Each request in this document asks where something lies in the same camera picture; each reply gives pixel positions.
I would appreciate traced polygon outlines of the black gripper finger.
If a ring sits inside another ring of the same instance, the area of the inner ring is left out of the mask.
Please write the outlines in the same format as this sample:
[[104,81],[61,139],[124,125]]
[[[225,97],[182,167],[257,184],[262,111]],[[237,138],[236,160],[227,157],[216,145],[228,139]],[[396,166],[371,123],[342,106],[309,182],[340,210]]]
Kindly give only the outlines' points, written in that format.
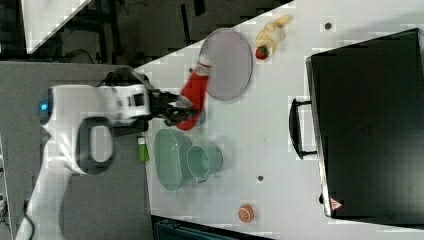
[[167,126],[176,126],[194,117],[196,114],[197,112],[194,110],[173,110],[166,115],[164,122]]
[[175,108],[191,109],[193,103],[185,96],[169,93],[167,95],[168,105]]

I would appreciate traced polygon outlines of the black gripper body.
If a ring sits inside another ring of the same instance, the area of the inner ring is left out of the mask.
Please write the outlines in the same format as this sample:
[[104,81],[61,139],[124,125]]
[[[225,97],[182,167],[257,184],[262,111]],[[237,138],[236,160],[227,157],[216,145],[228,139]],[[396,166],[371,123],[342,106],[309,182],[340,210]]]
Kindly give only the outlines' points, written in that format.
[[172,103],[177,100],[177,96],[170,92],[162,92],[158,89],[148,91],[149,109],[150,115],[147,117],[148,120],[154,118],[164,119],[166,122],[172,122],[175,120],[173,115],[174,107]]

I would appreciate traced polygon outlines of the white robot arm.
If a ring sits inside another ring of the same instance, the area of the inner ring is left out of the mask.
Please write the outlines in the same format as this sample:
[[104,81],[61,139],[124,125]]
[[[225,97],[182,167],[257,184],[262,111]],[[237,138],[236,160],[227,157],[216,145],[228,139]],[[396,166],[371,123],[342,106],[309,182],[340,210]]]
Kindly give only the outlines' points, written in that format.
[[192,100],[161,91],[128,68],[108,73],[96,86],[51,86],[39,111],[47,141],[15,240],[64,240],[59,215],[70,179],[109,169],[114,129],[136,128],[154,118],[175,126],[195,112]]

